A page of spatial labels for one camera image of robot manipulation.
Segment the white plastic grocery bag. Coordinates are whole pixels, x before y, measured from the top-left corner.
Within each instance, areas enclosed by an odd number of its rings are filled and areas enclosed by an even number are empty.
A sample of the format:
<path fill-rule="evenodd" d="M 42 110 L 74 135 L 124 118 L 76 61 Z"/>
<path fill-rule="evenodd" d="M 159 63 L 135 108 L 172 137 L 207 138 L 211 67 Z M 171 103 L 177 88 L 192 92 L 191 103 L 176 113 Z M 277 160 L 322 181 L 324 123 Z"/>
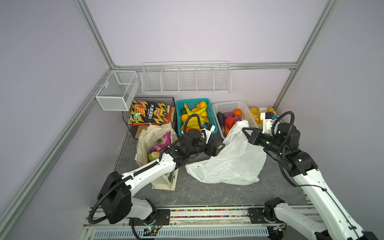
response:
<path fill-rule="evenodd" d="M 237 122 L 224 139 L 225 147 L 220 153 L 208 160 L 187 164 L 187 173 L 206 184 L 250 185 L 258 182 L 267 154 L 262 147 L 248 142 L 242 131 L 248 127 L 247 120 Z"/>

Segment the purple snack bag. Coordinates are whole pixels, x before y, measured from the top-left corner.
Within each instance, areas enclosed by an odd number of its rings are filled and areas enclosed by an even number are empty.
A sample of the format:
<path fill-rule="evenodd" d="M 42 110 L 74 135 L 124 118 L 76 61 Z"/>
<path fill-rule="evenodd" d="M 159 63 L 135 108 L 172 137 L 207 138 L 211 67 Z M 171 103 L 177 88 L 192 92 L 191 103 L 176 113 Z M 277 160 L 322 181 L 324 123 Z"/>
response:
<path fill-rule="evenodd" d="M 158 141 L 150 148 L 150 153 L 161 152 L 172 143 L 171 132 L 165 133 Z"/>

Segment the green chips bag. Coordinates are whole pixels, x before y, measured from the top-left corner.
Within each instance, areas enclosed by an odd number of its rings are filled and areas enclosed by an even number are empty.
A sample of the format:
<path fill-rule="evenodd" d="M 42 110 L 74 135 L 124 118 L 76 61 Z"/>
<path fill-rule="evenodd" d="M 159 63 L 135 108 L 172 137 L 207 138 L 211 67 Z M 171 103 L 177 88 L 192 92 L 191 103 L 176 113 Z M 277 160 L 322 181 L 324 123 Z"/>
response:
<path fill-rule="evenodd" d="M 157 160 L 160 157 L 161 152 L 155 151 L 150 154 L 148 154 L 148 161 L 152 162 L 154 160 Z"/>

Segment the cream canvas tote bag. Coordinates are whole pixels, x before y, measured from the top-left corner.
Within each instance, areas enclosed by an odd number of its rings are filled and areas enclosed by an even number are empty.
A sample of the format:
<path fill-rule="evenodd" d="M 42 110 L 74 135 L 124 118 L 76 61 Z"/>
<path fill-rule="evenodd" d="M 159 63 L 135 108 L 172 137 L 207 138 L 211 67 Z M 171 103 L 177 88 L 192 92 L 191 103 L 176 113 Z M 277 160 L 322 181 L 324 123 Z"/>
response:
<path fill-rule="evenodd" d="M 148 125 L 141 131 L 135 160 L 140 167 L 159 159 L 160 153 L 177 140 L 178 136 L 171 123 L 164 125 Z M 174 191 L 178 172 L 166 173 L 151 182 L 156 190 Z"/>

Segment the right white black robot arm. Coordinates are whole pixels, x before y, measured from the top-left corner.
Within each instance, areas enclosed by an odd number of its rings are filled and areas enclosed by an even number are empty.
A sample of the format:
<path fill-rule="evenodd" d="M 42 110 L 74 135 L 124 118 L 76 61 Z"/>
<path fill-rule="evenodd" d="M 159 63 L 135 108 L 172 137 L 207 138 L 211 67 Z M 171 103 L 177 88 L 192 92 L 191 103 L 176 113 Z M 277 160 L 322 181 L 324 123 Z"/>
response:
<path fill-rule="evenodd" d="M 273 122 L 268 133 L 258 128 L 243 128 L 248 142 L 260 146 L 277 161 L 289 184 L 302 188 L 318 211 L 322 222 L 307 218 L 281 198 L 265 202 L 263 215 L 268 223 L 283 222 L 309 240 L 376 240 L 346 211 L 324 180 L 318 165 L 299 149 L 300 131 L 294 125 L 295 114 L 285 112 Z"/>

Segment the red tomato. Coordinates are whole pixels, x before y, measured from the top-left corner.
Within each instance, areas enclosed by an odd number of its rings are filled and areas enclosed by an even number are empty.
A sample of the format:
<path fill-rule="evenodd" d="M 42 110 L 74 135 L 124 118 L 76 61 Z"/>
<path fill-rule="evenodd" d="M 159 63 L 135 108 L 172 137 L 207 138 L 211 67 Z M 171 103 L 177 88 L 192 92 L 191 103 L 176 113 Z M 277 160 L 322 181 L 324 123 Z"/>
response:
<path fill-rule="evenodd" d="M 236 124 L 236 119 L 234 117 L 228 117 L 225 119 L 225 125 L 228 128 L 232 128 Z"/>

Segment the white tray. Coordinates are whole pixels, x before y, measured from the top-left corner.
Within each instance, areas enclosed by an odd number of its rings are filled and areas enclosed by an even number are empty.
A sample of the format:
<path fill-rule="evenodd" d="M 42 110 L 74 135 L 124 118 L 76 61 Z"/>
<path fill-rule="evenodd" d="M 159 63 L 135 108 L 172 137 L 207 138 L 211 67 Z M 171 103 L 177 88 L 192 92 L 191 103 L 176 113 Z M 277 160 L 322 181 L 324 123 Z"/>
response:
<path fill-rule="evenodd" d="M 251 113 L 259 128 L 261 128 L 263 126 L 263 121 L 260 119 L 261 113 L 265 113 L 265 112 L 267 112 L 267 110 L 268 110 L 268 107 L 261 108 L 260 112 L 257 115 Z"/>

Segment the croissant top left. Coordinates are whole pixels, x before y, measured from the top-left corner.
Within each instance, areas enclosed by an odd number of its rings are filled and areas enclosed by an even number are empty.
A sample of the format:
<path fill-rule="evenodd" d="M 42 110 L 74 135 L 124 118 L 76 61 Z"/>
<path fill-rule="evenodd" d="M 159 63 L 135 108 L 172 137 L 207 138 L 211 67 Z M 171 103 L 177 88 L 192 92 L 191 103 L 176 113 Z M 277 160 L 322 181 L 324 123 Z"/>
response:
<path fill-rule="evenodd" d="M 260 112 L 260 109 L 258 107 L 250 107 L 249 110 L 252 114 L 255 114 L 255 115 L 257 115 Z"/>

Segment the croissant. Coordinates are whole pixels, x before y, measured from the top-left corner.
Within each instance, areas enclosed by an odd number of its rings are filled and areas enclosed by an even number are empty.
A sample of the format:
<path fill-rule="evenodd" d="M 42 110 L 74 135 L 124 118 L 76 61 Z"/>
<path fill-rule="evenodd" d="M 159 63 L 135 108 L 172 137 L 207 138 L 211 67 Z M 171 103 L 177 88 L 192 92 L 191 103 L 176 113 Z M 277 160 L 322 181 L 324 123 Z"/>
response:
<path fill-rule="evenodd" d="M 257 115 L 260 112 L 260 109 L 258 107 L 250 107 L 249 110 L 252 114 L 255 114 L 255 115 Z"/>
<path fill-rule="evenodd" d="M 277 112 L 276 112 L 275 109 L 272 108 L 272 107 L 268 107 L 267 112 L 274 113 L 274 115 L 277 115 Z"/>

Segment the dark purple eggplant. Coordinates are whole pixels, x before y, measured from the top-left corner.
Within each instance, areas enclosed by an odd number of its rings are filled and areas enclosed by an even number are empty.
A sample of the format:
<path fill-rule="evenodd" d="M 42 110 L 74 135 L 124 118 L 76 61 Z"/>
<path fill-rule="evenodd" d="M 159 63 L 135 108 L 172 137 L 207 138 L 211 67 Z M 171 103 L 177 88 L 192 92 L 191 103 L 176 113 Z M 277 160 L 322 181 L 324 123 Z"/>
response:
<path fill-rule="evenodd" d="M 219 125 L 220 125 L 220 128 L 221 128 L 221 131 L 222 131 L 222 134 L 225 133 L 225 119 L 224 119 L 224 116 L 221 112 L 217 112 L 217 118 L 218 118 L 218 122 L 219 122 Z"/>

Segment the yellow banana bunch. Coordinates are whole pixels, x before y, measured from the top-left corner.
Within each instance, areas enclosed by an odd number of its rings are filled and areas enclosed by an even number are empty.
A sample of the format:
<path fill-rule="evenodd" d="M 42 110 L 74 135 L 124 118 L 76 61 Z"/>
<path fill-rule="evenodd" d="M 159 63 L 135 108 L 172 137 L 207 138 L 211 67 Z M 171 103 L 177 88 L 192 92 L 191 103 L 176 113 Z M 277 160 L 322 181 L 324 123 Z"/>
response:
<path fill-rule="evenodd" d="M 187 123 L 187 128 L 193 128 L 193 129 L 201 129 L 200 126 L 203 126 L 204 124 L 208 124 L 210 121 L 208 118 L 200 118 L 201 124 L 199 125 L 198 119 L 196 117 L 193 117 L 189 122 Z"/>

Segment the white plastic vegetable basket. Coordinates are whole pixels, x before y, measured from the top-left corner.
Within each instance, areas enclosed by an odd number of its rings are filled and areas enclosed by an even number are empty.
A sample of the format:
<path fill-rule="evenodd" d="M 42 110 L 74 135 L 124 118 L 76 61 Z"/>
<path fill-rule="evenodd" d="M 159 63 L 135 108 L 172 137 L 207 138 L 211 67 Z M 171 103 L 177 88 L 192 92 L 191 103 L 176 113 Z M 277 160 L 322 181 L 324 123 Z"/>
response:
<path fill-rule="evenodd" d="M 249 110 L 248 106 L 243 101 L 227 101 L 212 104 L 214 111 L 214 117 L 218 124 L 218 129 L 221 137 L 225 139 L 227 131 L 232 127 L 229 124 L 226 125 L 227 118 L 234 118 L 236 121 L 246 120 L 249 123 L 250 128 L 258 128 L 253 114 Z"/>

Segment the black yellow chips bag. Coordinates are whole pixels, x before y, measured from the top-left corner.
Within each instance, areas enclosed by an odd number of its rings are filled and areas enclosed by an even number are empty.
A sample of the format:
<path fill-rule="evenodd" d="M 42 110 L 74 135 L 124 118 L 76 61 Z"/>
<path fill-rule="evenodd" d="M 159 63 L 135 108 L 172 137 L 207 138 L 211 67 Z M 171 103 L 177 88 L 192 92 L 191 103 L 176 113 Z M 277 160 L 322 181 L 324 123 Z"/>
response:
<path fill-rule="evenodd" d="M 168 124 L 171 122 L 170 109 L 166 103 L 133 100 L 129 123 L 133 126 Z"/>

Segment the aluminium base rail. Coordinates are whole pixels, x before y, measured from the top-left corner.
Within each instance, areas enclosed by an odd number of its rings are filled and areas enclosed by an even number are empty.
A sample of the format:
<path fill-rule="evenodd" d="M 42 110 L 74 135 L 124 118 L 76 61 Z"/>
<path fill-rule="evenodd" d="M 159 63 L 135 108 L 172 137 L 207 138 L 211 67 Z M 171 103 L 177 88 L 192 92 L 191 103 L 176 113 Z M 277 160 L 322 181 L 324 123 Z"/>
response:
<path fill-rule="evenodd" d="M 281 221 L 267 222 L 262 206 L 159 207 L 161 217 L 153 225 L 129 218 L 111 225 L 103 221 L 85 223 L 80 240 L 176 240 L 176 239 L 268 239 L 283 235 L 288 227 Z"/>

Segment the white mesh wall basket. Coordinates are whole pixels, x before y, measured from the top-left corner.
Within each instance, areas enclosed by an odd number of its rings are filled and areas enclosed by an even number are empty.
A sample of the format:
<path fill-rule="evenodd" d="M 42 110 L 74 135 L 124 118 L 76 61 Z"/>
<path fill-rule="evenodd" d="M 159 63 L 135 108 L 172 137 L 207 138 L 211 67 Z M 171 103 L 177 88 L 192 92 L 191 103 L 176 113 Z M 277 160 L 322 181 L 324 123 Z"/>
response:
<path fill-rule="evenodd" d="M 129 111 L 139 88 L 139 80 L 135 71 L 111 71 L 96 99 L 104 111 Z"/>

